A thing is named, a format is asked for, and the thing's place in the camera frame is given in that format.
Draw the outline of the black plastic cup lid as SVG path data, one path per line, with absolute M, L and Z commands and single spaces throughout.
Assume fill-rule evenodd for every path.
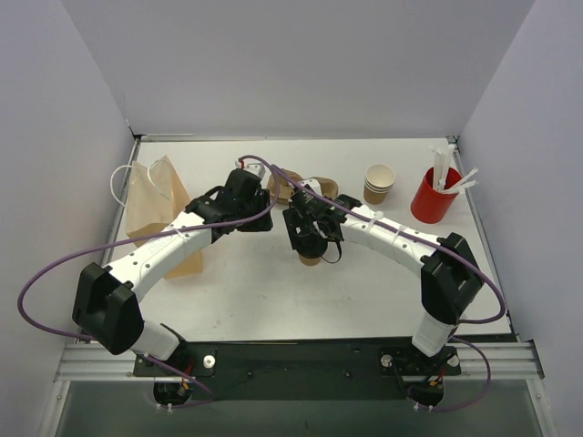
M 329 242 L 319 235 L 300 235 L 292 243 L 293 249 L 306 259 L 318 259 L 328 249 Z

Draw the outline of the brown paper coffee cup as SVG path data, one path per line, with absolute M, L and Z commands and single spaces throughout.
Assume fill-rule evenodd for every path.
M 319 264 L 321 261 L 320 258 L 306 258 L 302 255 L 299 256 L 299 260 L 303 265 L 309 266 L 309 267 L 315 266 L 315 265 Z

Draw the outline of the stack of paper cups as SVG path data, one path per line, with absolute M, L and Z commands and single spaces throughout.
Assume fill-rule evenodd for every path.
M 364 200 L 373 205 L 383 203 L 395 181 L 396 173 L 392 168 L 383 164 L 370 166 L 364 177 Z

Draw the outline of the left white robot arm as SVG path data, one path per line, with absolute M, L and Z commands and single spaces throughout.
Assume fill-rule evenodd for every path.
M 127 256 L 80 273 L 72 319 L 111 354 L 147 353 L 167 374 L 184 369 L 187 353 L 171 329 L 143 319 L 139 303 L 164 276 L 191 255 L 234 230 L 272 228 L 270 193 L 261 185 L 265 167 L 233 169 L 224 186 L 193 199 L 164 229 Z

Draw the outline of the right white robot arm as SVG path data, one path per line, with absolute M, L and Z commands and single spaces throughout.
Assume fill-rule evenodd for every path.
M 350 242 L 413 272 L 421 281 L 424 316 L 412 344 L 427 357 L 445 346 L 484 285 L 463 237 L 416 231 L 344 194 L 334 200 L 318 196 L 310 181 L 293 190 L 283 218 L 292 249 L 304 259 L 318 259 L 329 245 Z

